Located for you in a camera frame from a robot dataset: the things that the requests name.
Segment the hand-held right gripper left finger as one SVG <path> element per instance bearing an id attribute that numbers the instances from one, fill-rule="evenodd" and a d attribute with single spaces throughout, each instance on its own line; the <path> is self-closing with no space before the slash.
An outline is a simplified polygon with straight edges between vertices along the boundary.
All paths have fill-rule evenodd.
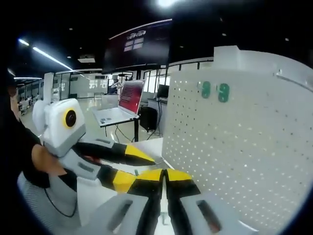
<path id="1" fill-rule="evenodd" d="M 84 226 L 86 235 L 153 235 L 160 216 L 164 170 L 147 170 L 100 205 Z"/>

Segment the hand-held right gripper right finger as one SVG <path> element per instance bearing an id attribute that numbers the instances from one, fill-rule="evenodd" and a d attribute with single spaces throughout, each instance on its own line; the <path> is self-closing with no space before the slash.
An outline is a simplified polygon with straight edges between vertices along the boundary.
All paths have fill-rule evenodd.
<path id="1" fill-rule="evenodd" d="M 164 171 L 168 213 L 176 235 L 246 235 L 231 208 L 209 192 L 201 192 L 182 171 Z"/>

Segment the person's left hand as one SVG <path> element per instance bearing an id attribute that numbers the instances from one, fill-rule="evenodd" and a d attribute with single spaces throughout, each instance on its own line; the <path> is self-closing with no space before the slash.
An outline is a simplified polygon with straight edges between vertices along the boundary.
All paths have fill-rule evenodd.
<path id="1" fill-rule="evenodd" d="M 66 175 L 67 172 L 60 162 L 48 151 L 45 146 L 36 144 L 32 148 L 31 159 L 34 167 L 41 172 L 53 176 Z"/>

